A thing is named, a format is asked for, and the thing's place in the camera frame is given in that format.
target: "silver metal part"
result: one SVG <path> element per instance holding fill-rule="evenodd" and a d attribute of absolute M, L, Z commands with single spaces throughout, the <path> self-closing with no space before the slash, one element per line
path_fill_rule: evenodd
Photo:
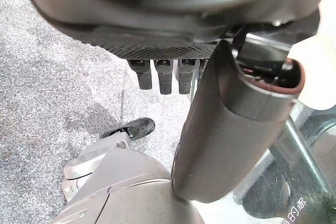
<path fill-rule="evenodd" d="M 153 182 L 114 191 L 97 224 L 201 224 L 195 206 L 177 198 L 170 182 Z"/>
<path fill-rule="evenodd" d="M 112 148 L 130 148 L 130 138 L 127 133 L 117 133 L 103 138 L 90 145 L 81 154 L 70 161 L 63 169 L 67 179 L 76 179 L 92 173 Z"/>
<path fill-rule="evenodd" d="M 67 202 L 70 202 L 74 198 L 90 176 L 91 174 L 77 179 L 63 179 L 61 186 Z"/>
<path fill-rule="evenodd" d="M 94 224 L 104 208 L 109 194 L 90 196 L 63 210 L 51 224 Z"/>
<path fill-rule="evenodd" d="M 173 194 L 167 169 L 130 150 L 129 140 L 125 132 L 103 138 L 67 165 L 70 174 L 93 171 L 64 179 L 62 189 L 70 202 L 51 224 L 204 223 L 191 202 Z"/>
<path fill-rule="evenodd" d="M 114 148 L 107 152 L 73 200 L 81 200 L 104 188 L 113 191 L 152 179 L 170 179 L 170 173 L 144 153 Z"/>

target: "ventilation grille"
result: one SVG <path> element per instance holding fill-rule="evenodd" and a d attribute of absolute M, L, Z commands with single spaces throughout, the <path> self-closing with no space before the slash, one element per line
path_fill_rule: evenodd
<path fill-rule="evenodd" d="M 122 59 L 127 60 L 159 60 L 159 59 L 207 59 L 215 49 L 215 45 L 193 47 L 104 47 Z"/>

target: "gray plastic housing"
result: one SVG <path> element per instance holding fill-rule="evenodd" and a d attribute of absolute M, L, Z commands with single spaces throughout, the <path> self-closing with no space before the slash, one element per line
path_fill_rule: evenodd
<path fill-rule="evenodd" d="M 228 42 L 218 44 L 176 150 L 176 195 L 208 203 L 241 182 L 278 137 L 303 88 L 303 69 L 297 62 L 293 66 L 285 87 L 249 80 Z"/>

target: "gray carpet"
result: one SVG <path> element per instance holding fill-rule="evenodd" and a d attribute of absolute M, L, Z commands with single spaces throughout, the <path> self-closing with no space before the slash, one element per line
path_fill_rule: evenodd
<path fill-rule="evenodd" d="M 49 223 L 62 168 L 103 132 L 148 116 L 136 149 L 170 169 L 189 99 L 141 91 L 126 61 L 52 28 L 29 0 L 0 3 L 0 223 Z"/>

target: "white object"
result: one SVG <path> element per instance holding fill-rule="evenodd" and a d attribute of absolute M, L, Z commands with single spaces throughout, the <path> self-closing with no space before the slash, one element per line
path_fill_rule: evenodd
<path fill-rule="evenodd" d="M 298 60 L 306 74 L 300 102 L 315 110 L 335 106 L 336 51 L 327 37 L 317 34 L 293 45 L 288 57 Z"/>

